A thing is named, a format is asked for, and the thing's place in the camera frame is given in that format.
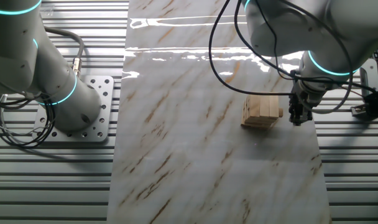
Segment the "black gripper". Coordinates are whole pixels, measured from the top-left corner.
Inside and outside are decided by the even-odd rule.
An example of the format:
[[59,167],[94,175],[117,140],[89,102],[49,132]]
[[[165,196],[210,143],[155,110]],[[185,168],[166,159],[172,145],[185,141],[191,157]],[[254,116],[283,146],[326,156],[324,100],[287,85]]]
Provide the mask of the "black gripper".
[[302,81],[295,81],[289,99],[289,121],[294,126],[311,121],[313,119],[311,108],[315,107],[315,93],[312,92]]

